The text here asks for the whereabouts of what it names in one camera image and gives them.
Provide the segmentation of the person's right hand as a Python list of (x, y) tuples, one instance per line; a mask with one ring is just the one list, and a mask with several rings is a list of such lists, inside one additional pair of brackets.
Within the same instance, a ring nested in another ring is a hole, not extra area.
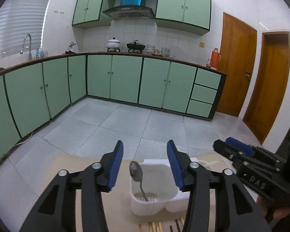
[(257, 197), (257, 204), (259, 205), (263, 216), (268, 223), (271, 223), (274, 219), (280, 220), (287, 217), (290, 214), (290, 207), (281, 207), (275, 209), (272, 203), (263, 199), (261, 196)]

